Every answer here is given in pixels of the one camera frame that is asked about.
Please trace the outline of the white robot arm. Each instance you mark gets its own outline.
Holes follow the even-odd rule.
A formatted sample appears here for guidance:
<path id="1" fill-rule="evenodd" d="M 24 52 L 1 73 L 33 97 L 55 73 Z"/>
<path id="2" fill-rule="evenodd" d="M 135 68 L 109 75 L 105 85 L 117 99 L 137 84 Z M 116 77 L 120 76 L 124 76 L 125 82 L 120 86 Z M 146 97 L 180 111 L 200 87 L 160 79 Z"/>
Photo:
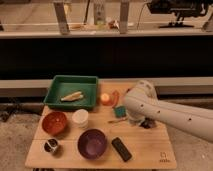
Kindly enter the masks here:
<path id="1" fill-rule="evenodd" d="M 123 105 L 131 120 L 148 117 L 213 143 L 213 110 L 159 100 L 154 85 L 146 80 L 125 94 Z"/>

